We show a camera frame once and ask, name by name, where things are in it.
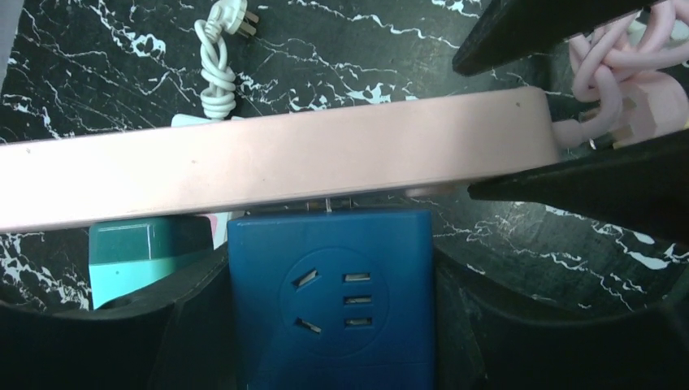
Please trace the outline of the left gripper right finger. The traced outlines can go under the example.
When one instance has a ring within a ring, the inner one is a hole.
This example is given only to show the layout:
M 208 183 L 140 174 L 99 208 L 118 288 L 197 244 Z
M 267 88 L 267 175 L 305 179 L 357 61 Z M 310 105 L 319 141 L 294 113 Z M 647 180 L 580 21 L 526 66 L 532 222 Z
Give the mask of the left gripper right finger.
M 685 389 L 688 304 L 590 317 L 433 253 L 438 389 Z

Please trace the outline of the teal cube plug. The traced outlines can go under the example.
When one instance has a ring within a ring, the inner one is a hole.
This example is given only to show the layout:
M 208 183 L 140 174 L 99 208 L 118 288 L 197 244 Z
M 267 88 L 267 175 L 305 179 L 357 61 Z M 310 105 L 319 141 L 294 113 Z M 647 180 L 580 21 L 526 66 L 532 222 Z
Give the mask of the teal cube plug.
M 89 280 L 95 310 L 210 254 L 217 219 L 172 215 L 96 223 L 89 228 Z

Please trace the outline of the blue cube socket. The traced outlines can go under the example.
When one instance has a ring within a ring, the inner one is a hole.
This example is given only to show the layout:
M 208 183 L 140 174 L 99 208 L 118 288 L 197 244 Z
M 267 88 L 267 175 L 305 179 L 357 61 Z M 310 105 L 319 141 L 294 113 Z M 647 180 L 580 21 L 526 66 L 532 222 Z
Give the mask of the blue cube socket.
M 364 210 L 227 225 L 239 389 L 432 389 L 431 214 Z

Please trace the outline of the pink power strip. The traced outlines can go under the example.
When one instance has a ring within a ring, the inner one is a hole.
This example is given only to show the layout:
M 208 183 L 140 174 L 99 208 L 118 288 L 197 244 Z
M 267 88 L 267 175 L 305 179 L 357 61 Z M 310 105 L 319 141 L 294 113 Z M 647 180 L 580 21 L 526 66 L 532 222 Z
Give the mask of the pink power strip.
M 556 163 L 534 87 L 1 148 L 1 230 L 429 189 Z

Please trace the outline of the white power strip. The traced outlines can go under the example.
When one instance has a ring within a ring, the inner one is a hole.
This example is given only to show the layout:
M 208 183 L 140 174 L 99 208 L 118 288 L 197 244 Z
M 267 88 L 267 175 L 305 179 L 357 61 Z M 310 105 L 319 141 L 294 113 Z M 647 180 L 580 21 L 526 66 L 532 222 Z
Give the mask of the white power strip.
M 246 0 L 216 1 L 205 19 L 194 22 L 200 42 L 201 77 L 207 87 L 200 92 L 202 117 L 176 114 L 172 127 L 208 124 L 231 118 L 236 108 L 236 73 L 229 64 L 225 35 L 253 37 L 259 17 L 248 9 Z

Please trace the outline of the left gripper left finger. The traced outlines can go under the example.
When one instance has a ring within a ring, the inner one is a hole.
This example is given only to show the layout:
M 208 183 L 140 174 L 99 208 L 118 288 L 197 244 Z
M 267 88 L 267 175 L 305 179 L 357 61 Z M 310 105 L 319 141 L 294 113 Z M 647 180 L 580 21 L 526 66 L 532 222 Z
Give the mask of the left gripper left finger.
M 228 251 L 99 310 L 1 307 L 4 389 L 233 389 Z

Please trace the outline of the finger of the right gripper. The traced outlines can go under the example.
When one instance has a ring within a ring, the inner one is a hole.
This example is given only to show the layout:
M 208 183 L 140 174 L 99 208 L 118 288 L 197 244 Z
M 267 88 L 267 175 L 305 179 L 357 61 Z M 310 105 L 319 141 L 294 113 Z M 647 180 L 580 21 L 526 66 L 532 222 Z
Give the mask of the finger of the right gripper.
M 502 0 L 488 4 L 453 57 L 473 76 L 551 50 L 567 38 L 636 13 L 649 0 Z
M 688 132 L 472 184 L 475 200 L 537 202 L 688 241 Z

